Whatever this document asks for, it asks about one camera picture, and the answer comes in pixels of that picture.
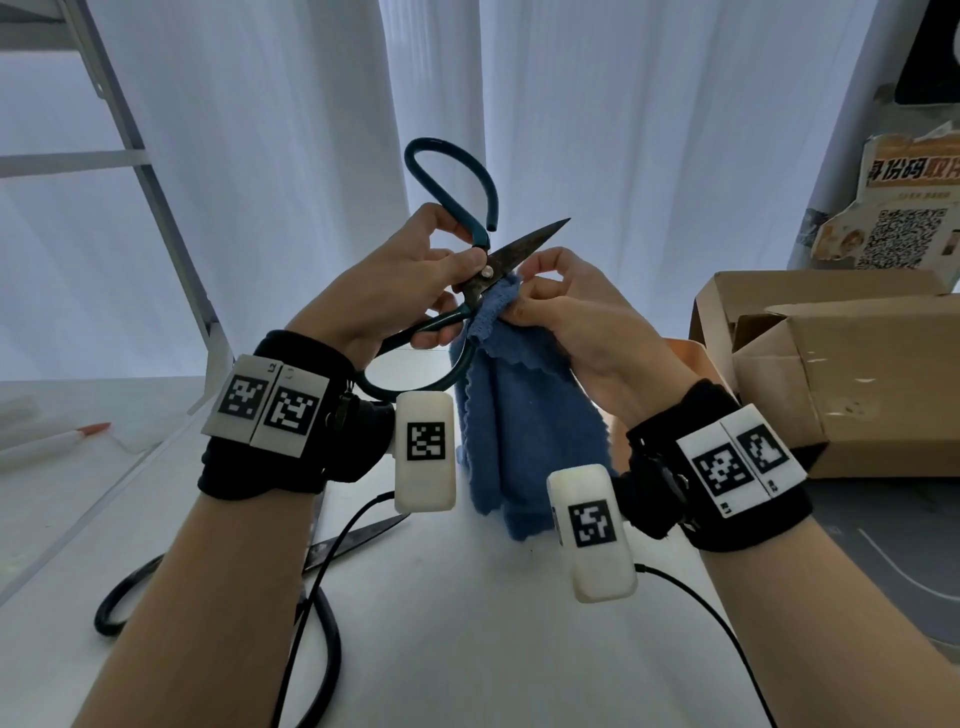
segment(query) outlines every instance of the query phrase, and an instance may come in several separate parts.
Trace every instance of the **blue towel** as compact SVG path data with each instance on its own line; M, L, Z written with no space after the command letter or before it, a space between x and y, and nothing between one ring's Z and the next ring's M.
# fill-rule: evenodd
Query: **blue towel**
M499 508L522 541L553 527L546 477L563 468L610 468L607 426L570 372L545 328L513 327L497 316L516 298L510 275L484 295L481 309L450 346L456 361L465 338L477 345L466 381L455 387L473 506Z

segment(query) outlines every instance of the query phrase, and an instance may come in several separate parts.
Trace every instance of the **black-handled scissors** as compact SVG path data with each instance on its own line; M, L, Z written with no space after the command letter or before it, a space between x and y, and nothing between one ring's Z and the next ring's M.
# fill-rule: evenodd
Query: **black-handled scissors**
M436 180L423 170L423 167L421 167L420 163L415 159L417 152L439 152L442 155L447 155L459 161L466 166L470 172L476 175L480 184L483 185L484 192L487 194L486 227L481 225L479 220L467 212L445 189L437 184ZM406 164L407 169L410 170L410 174L414 176L414 179L422 184L427 192L437 198L437 202L439 202L458 223L469 231L470 239L473 241L473 247L483 248L485 251L488 251L490 249L490 236L487 235L487 231L493 232L496 230L500 203L493 179L483 164L456 144L428 136L414 139L407 144L407 148L403 152L403 162ZM462 321L472 318L480 308L484 292L530 257L530 255L549 240L556 231L566 225L569 219L570 218L558 220L556 223L530 232L509 245L505 245L495 253L489 254L487 256L487 265L484 266L484 269L460 285L460 290L464 294L463 303L452 311L438 314L427 321L415 324L400 333L384 339L377 356L391 352L404 344L409 344L410 339L413 338L415 333L421 331L439 331L441 328L459 324ZM449 373L432 384L420 387L420 389L441 392L449 389L449 387L467 371L467 367L473 360L475 352L476 348L473 343L467 340L460 352L457 363L453 365ZM403 394L402 391L383 389L382 387L372 384L367 379L365 372L357 373L356 383L360 389L378 400L396 401L397 396Z
M354 528L347 534L344 542L340 544L340 547L337 548L337 552L333 555L333 558L338 559L344 554L353 551L358 546L362 546L370 539L376 538L381 533L386 533L409 515L409 513L404 513L399 516L392 516L389 519L384 519L383 521L371 523L370 525ZM336 540L337 537L326 539L325 541L319 541L308 548L306 560L303 563L303 573L308 573L322 564L327 556L327 553L330 551L330 548L333 546L333 542ZM104 600L97 608L96 615L93 617L93 627L97 630L97 632L102 634L104 637L116 637L120 634L126 622L112 621L110 617L113 614L113 610L117 608L117 605L120 604L123 598L129 594L135 586L153 575L153 573L156 571L156 568L160 566L160 562L163 561L164 556L165 554L161 553L159 556L157 556L157 558L148 561L142 567L134 571L127 578L113 587L110 593L104 597ZM297 604L297 617L299 617L302 610L306 608L306 594L301 594L300 602Z

